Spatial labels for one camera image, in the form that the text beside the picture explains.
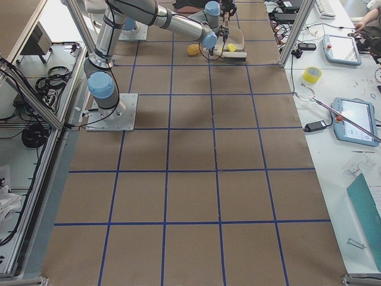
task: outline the tablet screen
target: tablet screen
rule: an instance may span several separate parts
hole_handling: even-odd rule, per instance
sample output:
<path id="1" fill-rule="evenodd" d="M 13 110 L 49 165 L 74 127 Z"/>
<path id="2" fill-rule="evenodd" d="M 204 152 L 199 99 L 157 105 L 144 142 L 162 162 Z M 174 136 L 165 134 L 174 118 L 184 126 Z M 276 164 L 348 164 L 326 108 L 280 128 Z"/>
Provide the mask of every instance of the tablet screen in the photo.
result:
<path id="1" fill-rule="evenodd" d="M 372 132 L 371 117 L 368 104 L 342 100 L 342 108 L 342 114 L 345 117 L 360 125 L 365 130 Z M 372 141 L 372 138 L 369 135 L 346 121 L 344 121 L 344 131 L 346 137 Z"/>
<path id="2" fill-rule="evenodd" d="M 358 61 L 352 38 L 329 36 L 332 58 L 343 61 Z"/>

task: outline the tablet device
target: tablet device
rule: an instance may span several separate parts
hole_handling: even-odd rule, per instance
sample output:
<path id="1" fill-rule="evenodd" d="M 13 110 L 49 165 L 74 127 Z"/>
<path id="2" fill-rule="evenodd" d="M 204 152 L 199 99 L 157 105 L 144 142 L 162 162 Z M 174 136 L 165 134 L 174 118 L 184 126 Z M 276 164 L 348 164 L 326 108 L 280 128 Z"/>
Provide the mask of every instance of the tablet device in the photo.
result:
<path id="1" fill-rule="evenodd" d="M 377 136 L 376 119 L 374 118 L 372 103 L 349 100 L 347 98 L 335 98 L 332 108 Z M 333 130 L 338 140 L 374 147 L 379 145 L 372 137 L 344 120 L 342 122 L 333 121 Z"/>
<path id="2" fill-rule="evenodd" d="M 356 41 L 352 37 L 324 35 L 323 49 L 327 61 L 330 63 L 348 64 L 350 66 L 361 64 Z"/>

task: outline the yellow tape roll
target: yellow tape roll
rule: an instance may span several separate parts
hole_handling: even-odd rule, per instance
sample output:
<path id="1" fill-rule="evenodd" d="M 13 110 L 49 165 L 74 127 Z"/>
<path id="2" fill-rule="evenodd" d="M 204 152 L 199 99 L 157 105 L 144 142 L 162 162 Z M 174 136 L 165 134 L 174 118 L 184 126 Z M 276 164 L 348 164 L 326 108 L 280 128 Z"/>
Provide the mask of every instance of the yellow tape roll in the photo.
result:
<path id="1" fill-rule="evenodd" d="M 318 67 L 307 67 L 303 74 L 303 79 L 309 83 L 316 83 L 321 77 L 321 70 Z"/>

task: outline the blue joint cap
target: blue joint cap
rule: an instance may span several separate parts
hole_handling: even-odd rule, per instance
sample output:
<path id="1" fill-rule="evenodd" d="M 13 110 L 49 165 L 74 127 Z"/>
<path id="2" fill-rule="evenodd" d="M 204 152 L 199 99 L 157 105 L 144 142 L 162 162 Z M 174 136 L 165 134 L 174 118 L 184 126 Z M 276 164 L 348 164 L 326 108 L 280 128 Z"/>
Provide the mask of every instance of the blue joint cap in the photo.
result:
<path id="1" fill-rule="evenodd" d="M 132 18 L 126 18 L 126 21 L 124 22 L 123 30 L 125 31 L 131 31 L 135 28 L 136 21 Z"/>
<path id="2" fill-rule="evenodd" d="M 88 78 L 88 88 L 95 98 L 105 100 L 113 94 L 115 84 L 108 73 L 97 71 Z"/>
<path id="3" fill-rule="evenodd" d="M 202 41 L 202 45 L 206 47 L 206 49 L 213 48 L 217 43 L 217 36 L 213 32 L 209 32 L 204 40 Z"/>
<path id="4" fill-rule="evenodd" d="M 219 16 L 220 15 L 220 4 L 216 1 L 209 1 L 205 5 L 205 12 L 212 16 Z"/>

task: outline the white keyboard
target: white keyboard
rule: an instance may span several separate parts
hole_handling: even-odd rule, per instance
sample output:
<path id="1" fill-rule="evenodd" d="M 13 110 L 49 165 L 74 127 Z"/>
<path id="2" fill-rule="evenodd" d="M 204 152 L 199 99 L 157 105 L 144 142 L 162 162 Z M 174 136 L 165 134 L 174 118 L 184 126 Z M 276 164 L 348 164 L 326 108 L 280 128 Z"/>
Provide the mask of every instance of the white keyboard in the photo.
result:
<path id="1" fill-rule="evenodd" d="M 381 217 L 381 186 L 371 186 L 369 190 Z"/>
<path id="2" fill-rule="evenodd" d="M 334 19 L 336 17 L 329 0 L 316 0 L 315 8 L 322 19 Z"/>

